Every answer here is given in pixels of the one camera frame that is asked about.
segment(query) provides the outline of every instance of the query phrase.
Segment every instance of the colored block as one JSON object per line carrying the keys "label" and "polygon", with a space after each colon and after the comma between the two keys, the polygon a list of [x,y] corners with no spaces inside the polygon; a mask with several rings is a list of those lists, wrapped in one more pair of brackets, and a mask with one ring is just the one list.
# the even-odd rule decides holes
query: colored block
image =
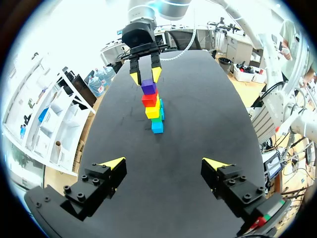
{"label": "colored block", "polygon": [[151,119],[152,122],[161,122],[162,121],[162,114],[159,110],[159,117]]}
{"label": "colored block", "polygon": [[160,114],[162,115],[162,120],[165,120],[164,109],[160,109]]}
{"label": "colored block", "polygon": [[160,102],[160,108],[163,108],[163,110],[164,110],[164,103],[163,103],[163,99],[162,99],[162,98],[160,98],[160,99],[159,99],[159,102]]}
{"label": "colored block", "polygon": [[160,103],[159,103],[159,95],[157,95],[157,103],[155,107],[147,107],[145,108],[145,114],[147,115],[148,119],[158,118],[159,111],[160,111]]}
{"label": "colored block", "polygon": [[152,131],[154,134],[163,133],[164,132],[163,122],[153,122]]}
{"label": "colored block", "polygon": [[143,95],[142,96],[142,103],[144,107],[155,107],[155,104],[157,103],[157,96],[158,96],[158,90],[154,94],[149,95]]}
{"label": "colored block", "polygon": [[143,80],[141,87],[144,95],[154,94],[157,90],[157,86],[152,79]]}

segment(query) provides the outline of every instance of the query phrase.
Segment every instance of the black table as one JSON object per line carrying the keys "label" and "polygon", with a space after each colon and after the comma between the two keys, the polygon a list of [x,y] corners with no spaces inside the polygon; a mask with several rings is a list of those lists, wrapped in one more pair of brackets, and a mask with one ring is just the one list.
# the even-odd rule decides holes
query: black table
{"label": "black table", "polygon": [[[170,58],[179,52],[162,54]],[[111,200],[85,223],[111,238],[234,237],[243,224],[216,200],[200,175],[202,158],[237,163],[264,185],[258,140],[233,85],[205,51],[162,61],[158,93],[164,101],[164,134],[153,134],[141,87],[125,63],[108,89],[91,127],[85,165],[126,157],[128,174]],[[151,78],[149,57],[140,59]]]}

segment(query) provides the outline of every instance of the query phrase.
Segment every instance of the white cabinet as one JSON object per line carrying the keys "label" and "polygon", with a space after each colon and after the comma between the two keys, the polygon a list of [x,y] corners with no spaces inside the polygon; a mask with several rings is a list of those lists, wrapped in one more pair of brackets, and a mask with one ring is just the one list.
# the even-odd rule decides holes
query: white cabinet
{"label": "white cabinet", "polygon": [[248,41],[238,40],[229,35],[227,39],[227,58],[233,63],[242,63],[245,61],[245,64],[248,65],[253,50],[252,45]]}
{"label": "white cabinet", "polygon": [[[21,82],[9,94],[2,121],[3,134],[32,159],[63,173],[76,176],[77,174],[72,171],[72,165],[77,144],[89,113],[96,112],[62,71],[43,70],[39,66],[40,62],[36,62],[25,76],[20,76]],[[54,94],[58,95],[57,92],[64,90],[58,84],[61,80],[66,82],[73,93],[70,95],[64,93],[66,96],[59,101],[61,110],[53,112],[54,109],[52,109],[50,120],[48,120],[51,124],[44,126],[44,123],[48,121],[40,122],[39,116],[44,109],[50,110]],[[59,99],[57,97],[53,101],[53,106]],[[64,123],[65,120],[68,121],[65,116],[75,102],[84,105],[86,109],[78,110],[76,124],[69,125]],[[21,136],[20,126],[24,124],[24,115],[29,117],[29,121],[24,125],[24,136]],[[56,152],[54,147],[56,141],[60,141],[64,150],[67,150],[64,158]]]}

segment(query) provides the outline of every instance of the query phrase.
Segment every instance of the blue block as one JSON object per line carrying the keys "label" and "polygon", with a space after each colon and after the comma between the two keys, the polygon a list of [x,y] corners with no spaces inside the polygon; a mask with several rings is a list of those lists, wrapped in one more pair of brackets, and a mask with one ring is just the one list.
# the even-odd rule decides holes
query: blue block
{"label": "blue block", "polygon": [[163,110],[164,110],[164,103],[163,103],[162,98],[159,99],[159,102],[160,102],[160,108],[163,108]]}
{"label": "blue block", "polygon": [[154,134],[163,133],[164,132],[163,122],[153,122],[152,131]]}
{"label": "blue block", "polygon": [[146,79],[142,81],[141,88],[143,90],[144,95],[155,94],[157,90],[156,84],[153,82],[153,79]]}
{"label": "blue block", "polygon": [[160,114],[162,115],[162,120],[165,120],[164,109],[160,109]]}

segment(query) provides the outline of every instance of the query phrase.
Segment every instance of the cyan block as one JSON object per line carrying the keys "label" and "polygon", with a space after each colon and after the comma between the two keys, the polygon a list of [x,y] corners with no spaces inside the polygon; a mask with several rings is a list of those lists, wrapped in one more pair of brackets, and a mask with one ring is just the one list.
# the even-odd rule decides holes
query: cyan block
{"label": "cyan block", "polygon": [[152,131],[154,134],[163,133],[164,132],[163,122],[153,122]]}
{"label": "cyan block", "polygon": [[160,108],[163,108],[163,110],[164,110],[164,103],[163,103],[162,98],[160,98],[159,101],[160,101]]}
{"label": "cyan block", "polygon": [[162,120],[165,120],[165,115],[164,115],[164,109],[163,108],[160,109],[160,114],[162,116]]}

